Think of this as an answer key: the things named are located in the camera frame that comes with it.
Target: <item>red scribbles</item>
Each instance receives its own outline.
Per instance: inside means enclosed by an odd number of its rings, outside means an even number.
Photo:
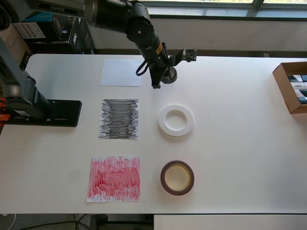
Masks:
[[[92,158],[87,201],[140,200],[140,157]]]

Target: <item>brown tape roll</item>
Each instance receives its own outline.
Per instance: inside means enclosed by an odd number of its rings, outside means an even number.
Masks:
[[[167,170],[169,170],[171,167],[174,167],[174,166],[179,166],[179,167],[183,168],[189,176],[189,181],[188,181],[187,185],[185,186],[185,188],[182,189],[182,190],[174,190],[174,189],[170,188],[170,186],[167,184],[167,182],[165,180],[165,175],[166,175]],[[194,173],[193,173],[192,169],[186,163],[184,163],[183,161],[171,161],[166,166],[164,166],[164,168],[161,171],[160,179],[161,179],[162,187],[168,193],[175,195],[175,196],[181,196],[181,195],[187,194],[192,189],[192,187],[194,185]]]

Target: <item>blank white paper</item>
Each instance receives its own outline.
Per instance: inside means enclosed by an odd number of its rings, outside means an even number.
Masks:
[[[142,60],[106,59],[100,86],[141,86],[141,77],[136,75]]]

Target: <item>cardboard box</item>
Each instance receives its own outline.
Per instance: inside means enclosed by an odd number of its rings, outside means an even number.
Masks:
[[[307,113],[307,104],[301,104],[288,79],[288,75],[306,75],[307,62],[281,63],[273,72],[284,102],[291,114]]]
[[[18,63],[19,68],[25,70],[32,52],[25,41],[20,37],[17,30],[10,25],[8,29],[0,32],[0,37],[4,41],[13,58]]]
[[[95,45],[86,21],[82,18],[76,18],[75,23],[76,29],[81,35],[81,39],[85,47],[85,53],[94,54]]]
[[[13,23],[26,43],[59,41],[66,16],[36,12],[21,23]]]
[[[51,43],[29,43],[35,54],[84,54],[85,47],[75,23],[66,21],[60,41]]]

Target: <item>white label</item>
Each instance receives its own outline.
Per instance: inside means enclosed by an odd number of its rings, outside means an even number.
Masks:
[[[25,111],[22,110],[15,110],[15,112],[18,112],[21,116],[30,116],[29,114],[27,114]]]
[[[295,90],[307,90],[307,85],[304,82],[291,82],[291,85]]]
[[[295,93],[297,97],[305,97],[300,90],[295,90]]]
[[[73,36],[73,43],[76,44],[76,40],[77,40],[77,34],[75,33],[75,35]]]
[[[13,25],[23,39],[46,38],[37,23],[13,23]]]

